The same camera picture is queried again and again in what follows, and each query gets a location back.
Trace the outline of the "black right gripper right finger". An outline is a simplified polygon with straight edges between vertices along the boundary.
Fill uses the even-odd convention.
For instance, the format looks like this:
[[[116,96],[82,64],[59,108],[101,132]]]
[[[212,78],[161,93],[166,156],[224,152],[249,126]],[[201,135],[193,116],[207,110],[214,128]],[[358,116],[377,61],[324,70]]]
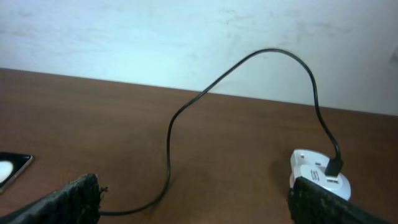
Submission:
[[[382,220],[310,180],[299,177],[287,203],[295,224],[384,224]]]

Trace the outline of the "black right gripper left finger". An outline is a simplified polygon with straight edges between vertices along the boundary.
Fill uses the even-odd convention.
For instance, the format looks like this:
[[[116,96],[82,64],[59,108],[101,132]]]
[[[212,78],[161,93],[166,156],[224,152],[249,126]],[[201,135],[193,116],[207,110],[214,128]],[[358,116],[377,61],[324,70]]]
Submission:
[[[95,174],[79,179],[1,217],[1,224],[97,224],[100,202],[107,187]]]

